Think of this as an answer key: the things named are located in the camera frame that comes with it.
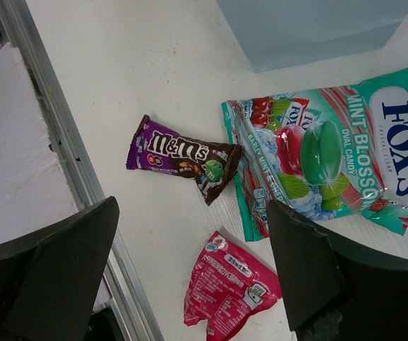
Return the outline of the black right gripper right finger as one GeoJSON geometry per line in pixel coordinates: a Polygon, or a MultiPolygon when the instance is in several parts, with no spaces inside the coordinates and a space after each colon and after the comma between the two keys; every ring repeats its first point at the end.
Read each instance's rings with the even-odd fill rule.
{"type": "Polygon", "coordinates": [[[332,232],[278,200],[267,215],[298,340],[408,340],[408,259],[332,232]]]}

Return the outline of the teal Fox's mint candy bag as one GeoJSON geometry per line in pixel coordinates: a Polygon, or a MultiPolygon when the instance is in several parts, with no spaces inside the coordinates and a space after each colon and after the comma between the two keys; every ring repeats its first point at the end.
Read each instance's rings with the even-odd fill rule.
{"type": "Polygon", "coordinates": [[[354,85],[222,105],[246,241],[267,238],[279,200],[314,221],[361,215],[408,228],[408,68],[354,85]]]}

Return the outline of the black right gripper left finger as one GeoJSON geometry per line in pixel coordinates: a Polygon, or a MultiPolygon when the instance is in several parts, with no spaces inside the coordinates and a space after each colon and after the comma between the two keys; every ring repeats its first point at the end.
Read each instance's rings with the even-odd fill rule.
{"type": "Polygon", "coordinates": [[[115,197],[0,244],[0,340],[83,340],[119,219],[115,197]]]}

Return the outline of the red pink candy packet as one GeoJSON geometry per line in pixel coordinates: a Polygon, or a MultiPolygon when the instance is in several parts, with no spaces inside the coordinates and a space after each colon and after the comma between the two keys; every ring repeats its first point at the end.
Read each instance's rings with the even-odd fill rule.
{"type": "Polygon", "coordinates": [[[184,297],[184,323],[205,320],[207,340],[230,340],[250,316],[282,298],[277,274],[216,231],[201,250],[184,297]]]}

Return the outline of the purple brown M&M's packet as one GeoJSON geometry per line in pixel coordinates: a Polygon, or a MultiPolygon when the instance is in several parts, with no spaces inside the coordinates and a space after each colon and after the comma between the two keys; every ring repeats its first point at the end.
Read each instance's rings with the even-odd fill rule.
{"type": "Polygon", "coordinates": [[[145,170],[193,179],[207,205],[232,181],[243,147],[183,136],[143,116],[126,160],[128,170],[145,170]]]}

